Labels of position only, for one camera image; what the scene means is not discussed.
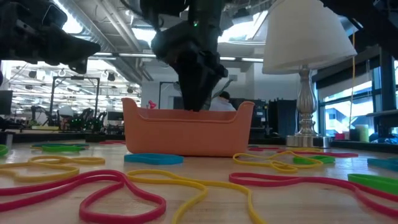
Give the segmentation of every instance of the table lamp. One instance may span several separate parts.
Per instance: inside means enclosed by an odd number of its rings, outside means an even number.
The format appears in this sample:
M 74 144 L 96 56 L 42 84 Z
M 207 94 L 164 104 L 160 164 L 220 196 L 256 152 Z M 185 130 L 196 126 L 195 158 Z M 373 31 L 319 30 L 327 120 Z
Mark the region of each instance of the table lamp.
M 356 51 L 338 16 L 319 0 L 278 0 L 269 9 L 267 20 L 262 72 L 300 75 L 300 131 L 287 136 L 287 146 L 329 147 L 330 138 L 313 128 L 312 114 L 318 101 L 312 90 L 311 70 L 352 58 Z

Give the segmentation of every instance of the person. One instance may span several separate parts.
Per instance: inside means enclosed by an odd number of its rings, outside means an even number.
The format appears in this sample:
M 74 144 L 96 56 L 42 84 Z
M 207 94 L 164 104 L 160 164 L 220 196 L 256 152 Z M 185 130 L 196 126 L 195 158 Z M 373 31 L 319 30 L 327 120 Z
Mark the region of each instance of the person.
M 223 91 L 219 96 L 211 101 L 210 111 L 236 111 L 229 102 L 231 99 L 227 91 Z

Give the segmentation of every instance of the desk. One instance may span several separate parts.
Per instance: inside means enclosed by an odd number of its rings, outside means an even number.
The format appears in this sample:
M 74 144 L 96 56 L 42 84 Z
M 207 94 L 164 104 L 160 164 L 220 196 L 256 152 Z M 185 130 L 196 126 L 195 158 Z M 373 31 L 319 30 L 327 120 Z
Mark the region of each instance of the desk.
M 13 150 L 0 163 L 25 162 L 28 158 L 38 156 L 29 148 L 30 144 L 14 144 Z M 368 167 L 366 159 L 387 158 L 392 154 L 332 150 L 333 152 L 356 152 L 358 158 L 336 159 L 333 166 L 316 169 L 300 170 L 301 176 L 324 176 L 347 179 L 347 174 L 376 174 L 398 178 L 398 172 Z M 96 169 L 115 169 L 122 172 L 136 169 L 163 169 L 178 175 L 195 179 L 228 181 L 231 172 L 255 172 L 280 175 L 275 170 L 266 167 L 241 166 L 234 164 L 230 158 L 186 157 L 182 165 L 150 166 L 145 164 L 124 164 L 123 155 L 127 153 L 123 145 L 92 144 L 89 150 L 81 152 L 80 156 L 96 156 L 106 158 L 104 166 L 80 166 L 81 172 Z M 270 152 L 252 152 L 266 155 Z M 54 170 L 42 168 L 18 169 L 31 175 L 44 175 Z M 20 208 L 0 214 L 0 223 L 12 224 L 77 224 L 84 223 L 78 217 L 80 202 L 89 194 L 108 185 L 106 182 L 87 184 L 65 195 L 44 203 Z M 14 183 L 7 177 L 0 177 L 0 187 L 13 187 L 26 184 Z M 198 193 L 197 189 L 182 186 L 137 184 L 140 188 L 154 194 L 159 194 L 167 200 L 167 212 L 159 220 L 150 224 L 170 223 L 174 211 L 187 199 Z M 322 184 L 299 184 L 289 187 L 260 188 L 253 190 L 254 207 L 268 224 L 351 224 L 351 223 L 397 223 L 384 215 L 365 208 L 352 194 L 337 187 Z M 0 202 L 7 202 L 23 196 L 0 197 Z M 381 200 L 386 205 L 398 208 L 398 204 Z M 106 196 L 91 209 L 96 212 L 133 215 L 151 210 L 153 204 L 137 199 L 126 189 Z M 246 197 L 234 190 L 210 187 L 207 198 L 194 206 L 182 218 L 181 224 L 249 224 L 251 223 L 246 210 Z

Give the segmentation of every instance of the orange plastic basket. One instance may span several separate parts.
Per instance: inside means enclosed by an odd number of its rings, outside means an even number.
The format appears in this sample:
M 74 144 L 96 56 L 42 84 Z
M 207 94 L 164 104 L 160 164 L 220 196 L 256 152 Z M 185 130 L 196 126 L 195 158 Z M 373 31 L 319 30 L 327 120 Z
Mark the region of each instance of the orange plastic basket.
M 124 98 L 124 132 L 132 153 L 232 157 L 245 152 L 254 103 L 236 112 L 151 110 Z

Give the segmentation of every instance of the wooden table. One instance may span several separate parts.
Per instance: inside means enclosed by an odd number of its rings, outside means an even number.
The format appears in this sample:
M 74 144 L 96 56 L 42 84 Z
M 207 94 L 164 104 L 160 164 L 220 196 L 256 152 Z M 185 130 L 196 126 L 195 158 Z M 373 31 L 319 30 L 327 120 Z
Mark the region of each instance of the wooden table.
M 398 178 L 397 172 L 368 167 L 366 159 L 387 158 L 392 154 L 332 150 L 338 152 L 357 152 L 358 158 L 337 159 L 335 165 L 316 169 L 300 170 L 300 176 L 324 176 L 347 179 L 347 174 L 376 174 Z M 123 155 L 127 153 L 123 145 L 92 144 L 89 150 L 80 155 L 106 158 L 104 166 L 80 166 L 81 172 L 96 169 L 115 169 L 122 172 L 136 169 L 163 169 L 178 175 L 195 179 L 228 181 L 231 172 L 255 172 L 279 175 L 275 170 L 266 167 L 241 166 L 234 164 L 230 158 L 186 157 L 179 166 L 150 166 L 145 164 L 125 164 Z M 251 152 L 267 155 L 270 152 Z M 25 162 L 30 157 L 38 156 L 30 150 L 28 144 L 15 144 L 5 159 L 0 163 Z M 19 172 L 31 175 L 44 175 L 57 172 L 42 168 L 21 168 Z M 74 224 L 84 223 L 78 217 L 80 202 L 89 194 L 108 185 L 107 182 L 87 184 L 60 197 L 34 206 L 20 208 L 0 214 L 0 223 L 12 224 Z M 0 177 L 0 187 L 21 186 L 10 178 Z M 137 184 L 140 188 L 159 194 L 167 200 L 167 213 L 153 224 L 170 223 L 174 211 L 190 197 L 198 193 L 197 189 L 171 185 Z M 253 190 L 254 207 L 269 224 L 351 224 L 351 223 L 398 223 L 384 215 L 365 208 L 352 197 L 351 192 L 338 187 L 322 184 L 299 184 L 289 187 L 260 188 Z M 0 197 L 0 202 L 7 202 L 25 196 Z M 386 205 L 398 208 L 398 204 L 375 198 Z M 131 195 L 128 190 L 119 190 L 94 204 L 91 209 L 96 212 L 133 215 L 151 210 L 153 204 L 142 201 Z M 246 210 L 246 198 L 240 192 L 210 187 L 207 198 L 192 208 L 182 218 L 183 223 L 219 224 L 251 223 Z

